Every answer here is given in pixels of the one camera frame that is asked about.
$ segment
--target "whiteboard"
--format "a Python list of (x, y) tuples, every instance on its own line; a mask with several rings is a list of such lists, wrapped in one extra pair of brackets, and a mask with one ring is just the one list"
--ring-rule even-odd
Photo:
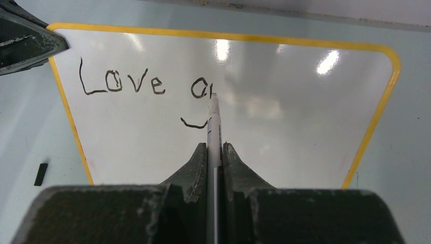
[(348, 186), (400, 72), (377, 44), (55, 23), (50, 58), (91, 184), (158, 184), (223, 141), (279, 188)]

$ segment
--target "yellow board edge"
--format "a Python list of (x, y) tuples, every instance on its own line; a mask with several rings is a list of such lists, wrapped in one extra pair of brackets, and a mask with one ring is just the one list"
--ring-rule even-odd
[[(288, 45), (299, 45), (299, 46), (310, 46), (310, 47), (325, 47), (325, 48), (337, 48), (337, 49), (351, 49), (351, 50), (362, 50), (362, 51), (374, 51), (380, 52), (386, 55), (392, 63), (392, 74), (386, 85), (386, 88), (382, 94), (382, 97), (377, 105), (376, 111), (374, 112), (373, 118), (368, 125), (365, 135), (359, 145), (359, 149), (356, 152), (355, 158), (353, 159), (352, 165), (346, 175), (346, 178), (341, 186), (342, 189), (346, 189), (352, 181), (353, 175), (355, 174), (362, 155), (373, 135), (374, 129), (379, 122), (380, 116), (385, 109), (385, 106), (389, 100), (393, 88), (398, 80), (399, 73), (401, 71), (401, 61), (396, 52), (381, 44), (373, 43), (358, 43), (358, 42), (344, 42), (344, 41), (328, 41), (328, 40), (317, 40), (317, 39), (306, 39), (306, 38), (290, 38), (290, 37), (276, 37), (276, 36), (261, 36), (261, 35), (248, 35), (248, 34), (231, 34), (231, 33), (216, 33), (216, 32), (202, 32), (197, 30), (179, 30), (179, 29), (159, 29), (159, 28), (144, 28), (144, 27), (130, 27), (130, 26), (114, 26), (114, 25), (99, 25), (99, 24), (80, 24), (80, 23), (64, 23), (57, 22), (47, 26), (47, 29), (54, 31), (56, 29), (79, 29), (84, 31), (100, 31), (100, 32), (118, 32), (118, 33), (133, 33), (133, 34), (147, 34), (147, 35), (162, 35), (162, 36), (179, 36), (179, 37), (193, 37), (193, 38), (207, 38), (207, 39), (227, 39), (233, 41), (249, 41), (249, 42), (265, 42), (265, 43), (276, 43), (276, 44), (288, 44)], [(85, 173), (87, 174), (88, 181), (91, 185), (94, 185), (91, 177), (90, 170), (82, 149), (81, 142), (78, 137), (78, 132), (75, 127), (75, 123), (72, 118), (69, 104), (66, 99), (63, 85), (60, 81), (57, 66), (53, 57), (48, 58), (51, 64), (52, 71), (54, 73), (55, 80), (57, 82), (58, 91), (60, 92), (63, 105), (66, 110), (70, 125), (72, 127), (73, 135), (75, 137), (78, 151), (81, 154), (82, 162), (84, 165)]]

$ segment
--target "white marker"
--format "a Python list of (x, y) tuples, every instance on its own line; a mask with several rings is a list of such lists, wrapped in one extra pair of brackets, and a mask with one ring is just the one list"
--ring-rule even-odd
[(207, 165), (207, 243), (219, 243), (220, 234), (220, 188), (223, 187), (223, 147), (222, 147), (222, 120), (220, 118), (219, 100), (213, 93), (209, 99), (208, 119), (208, 165)]

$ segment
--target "marker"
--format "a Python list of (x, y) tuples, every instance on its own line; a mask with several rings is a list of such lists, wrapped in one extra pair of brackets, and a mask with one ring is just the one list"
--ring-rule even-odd
[(208, 166), (207, 166), (207, 243), (220, 243), (220, 201), (221, 187), (223, 187), (223, 147), (222, 120), (220, 118), (219, 100), (213, 93), (209, 99), (208, 119)]

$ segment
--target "white board surface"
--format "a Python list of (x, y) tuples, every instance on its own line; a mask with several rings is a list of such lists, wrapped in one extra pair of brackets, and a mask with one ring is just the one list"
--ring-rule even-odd
[(187, 162), (206, 142), (206, 129), (186, 127), (181, 118), (206, 122), (212, 85), (223, 141), (262, 178), (280, 188), (340, 188), (351, 180), (400, 69), (391, 49), (374, 44), (50, 28), (70, 45), (50, 62), (96, 185), (158, 184)]

